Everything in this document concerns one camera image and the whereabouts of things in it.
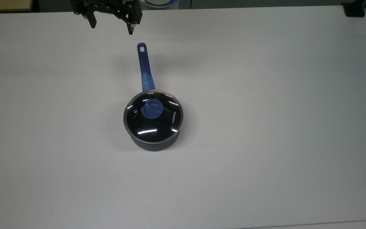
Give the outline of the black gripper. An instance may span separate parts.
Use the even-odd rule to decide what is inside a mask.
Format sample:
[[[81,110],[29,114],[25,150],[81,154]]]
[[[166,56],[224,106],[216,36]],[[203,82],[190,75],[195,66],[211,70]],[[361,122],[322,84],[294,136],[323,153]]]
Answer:
[[[87,19],[91,28],[97,25],[94,12],[107,13],[124,21],[129,35],[133,35],[143,15],[138,0],[71,0],[70,3],[73,13]]]

